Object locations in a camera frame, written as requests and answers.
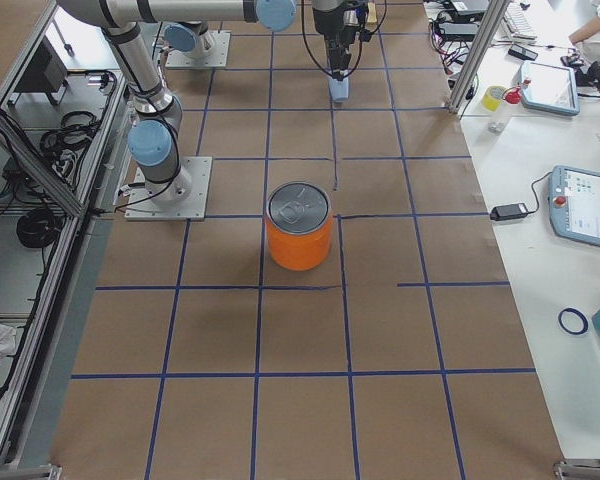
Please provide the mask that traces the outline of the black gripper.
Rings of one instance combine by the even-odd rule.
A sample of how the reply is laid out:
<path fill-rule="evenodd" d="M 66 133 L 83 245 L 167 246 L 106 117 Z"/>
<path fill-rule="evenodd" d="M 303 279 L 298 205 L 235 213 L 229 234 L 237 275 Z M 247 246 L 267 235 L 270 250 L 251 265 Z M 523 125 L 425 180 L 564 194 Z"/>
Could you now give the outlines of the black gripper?
<path fill-rule="evenodd" d="M 355 11 L 362 4 L 362 1 L 345 0 L 312 2 L 314 27 L 329 45 L 329 70 L 334 80 L 343 80 L 348 74 L 351 53 L 346 45 L 355 41 L 355 29 L 346 25 L 346 13 Z"/>

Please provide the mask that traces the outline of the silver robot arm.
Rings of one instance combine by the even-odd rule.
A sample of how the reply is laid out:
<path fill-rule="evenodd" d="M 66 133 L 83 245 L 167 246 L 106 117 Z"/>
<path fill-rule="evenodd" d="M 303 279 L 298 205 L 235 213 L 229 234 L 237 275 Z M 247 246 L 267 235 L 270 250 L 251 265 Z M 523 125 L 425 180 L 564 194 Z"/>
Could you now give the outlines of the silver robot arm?
<path fill-rule="evenodd" d="M 141 38 L 141 24 L 209 21 L 259 23 L 273 32 L 297 17 L 293 1 L 62 1 L 76 20 L 101 29 L 131 91 L 139 122 L 129 150 L 145 179 L 148 200 L 159 207 L 181 206 L 191 194 L 192 175 L 178 149 L 182 106 L 168 89 Z"/>
<path fill-rule="evenodd" d="M 168 24 L 164 40 L 172 49 L 193 59 L 210 56 L 215 47 L 214 37 L 209 32 L 206 21 Z"/>

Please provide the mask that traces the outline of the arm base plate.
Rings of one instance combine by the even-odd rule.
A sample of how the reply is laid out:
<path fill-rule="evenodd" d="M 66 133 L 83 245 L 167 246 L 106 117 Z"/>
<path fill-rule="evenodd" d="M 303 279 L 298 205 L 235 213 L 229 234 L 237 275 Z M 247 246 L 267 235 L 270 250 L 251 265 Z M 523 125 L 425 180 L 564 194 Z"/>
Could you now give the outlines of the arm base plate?
<path fill-rule="evenodd" d="M 168 45 L 167 69 L 206 70 L 225 68 L 231 32 L 207 30 L 203 34 L 170 25 L 164 34 Z"/>
<path fill-rule="evenodd" d="M 131 206 L 125 208 L 124 217 L 130 221 L 203 220 L 211 172 L 211 157 L 183 157 L 179 176 L 158 195 L 163 186 L 147 183 L 137 167 L 134 181 L 144 186 L 131 191 Z"/>

